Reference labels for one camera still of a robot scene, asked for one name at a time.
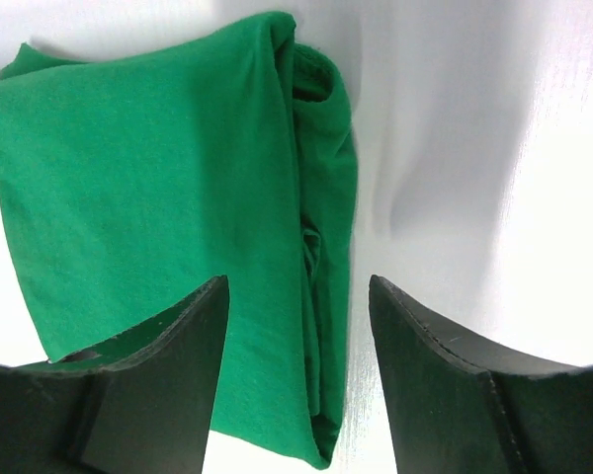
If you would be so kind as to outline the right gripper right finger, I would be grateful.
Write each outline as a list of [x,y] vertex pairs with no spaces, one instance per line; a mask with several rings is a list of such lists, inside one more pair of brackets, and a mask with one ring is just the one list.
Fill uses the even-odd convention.
[[400,473],[593,473],[593,365],[528,355],[381,276],[372,333]]

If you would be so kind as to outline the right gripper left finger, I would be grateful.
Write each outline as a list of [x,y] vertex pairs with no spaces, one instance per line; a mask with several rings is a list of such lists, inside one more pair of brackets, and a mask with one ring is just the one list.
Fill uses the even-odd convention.
[[0,365],[0,473],[199,473],[228,319],[217,276],[56,362]]

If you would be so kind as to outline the green t shirt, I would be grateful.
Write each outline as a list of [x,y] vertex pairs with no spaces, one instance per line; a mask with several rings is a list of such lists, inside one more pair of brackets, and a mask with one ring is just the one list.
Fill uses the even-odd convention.
[[343,419],[357,190],[342,77],[292,15],[133,57],[22,45],[0,73],[0,206],[59,360],[227,276],[212,428],[317,469]]

